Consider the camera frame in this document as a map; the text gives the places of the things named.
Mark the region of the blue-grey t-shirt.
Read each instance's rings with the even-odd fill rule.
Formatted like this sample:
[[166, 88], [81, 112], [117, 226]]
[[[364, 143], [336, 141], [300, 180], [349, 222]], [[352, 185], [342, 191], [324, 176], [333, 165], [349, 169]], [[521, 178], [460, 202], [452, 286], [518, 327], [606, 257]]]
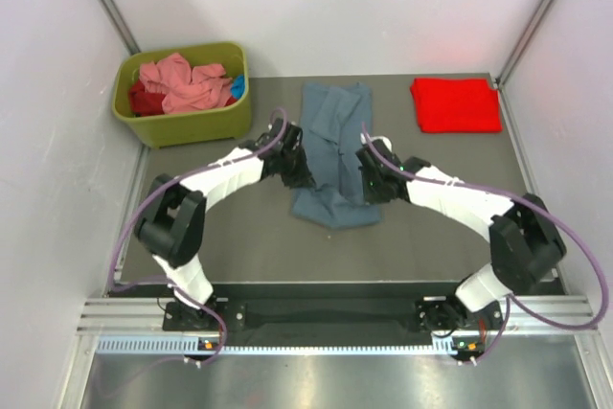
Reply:
[[362, 127], [373, 124], [372, 102], [372, 89], [362, 83], [303, 85], [300, 127], [315, 187], [294, 192], [294, 216], [336, 230], [381, 220], [379, 208], [365, 201], [356, 156]]

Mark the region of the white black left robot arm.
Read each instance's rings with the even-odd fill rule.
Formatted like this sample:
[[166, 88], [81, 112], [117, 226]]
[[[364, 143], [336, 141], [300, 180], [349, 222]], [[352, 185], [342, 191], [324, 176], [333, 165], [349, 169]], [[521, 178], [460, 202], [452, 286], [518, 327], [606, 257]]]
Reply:
[[216, 320], [214, 287], [198, 256], [212, 207], [275, 175], [289, 189], [315, 186], [302, 138], [299, 126], [277, 119], [257, 140], [241, 143], [194, 175], [155, 178], [133, 232], [172, 289], [174, 300], [165, 306], [164, 330], [207, 330]]

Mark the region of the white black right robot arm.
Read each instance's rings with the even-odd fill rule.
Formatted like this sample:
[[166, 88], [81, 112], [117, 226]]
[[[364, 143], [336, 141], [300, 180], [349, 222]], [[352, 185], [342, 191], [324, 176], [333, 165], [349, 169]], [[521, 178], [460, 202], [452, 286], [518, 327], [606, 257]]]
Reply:
[[370, 204], [402, 200], [454, 220], [489, 244], [490, 261], [464, 278], [445, 299], [449, 321], [466, 329], [499, 299], [532, 290], [566, 255], [558, 229], [536, 209], [543, 201], [527, 193], [520, 203], [473, 190], [418, 157], [400, 162], [385, 137], [360, 136], [356, 152], [363, 194]]

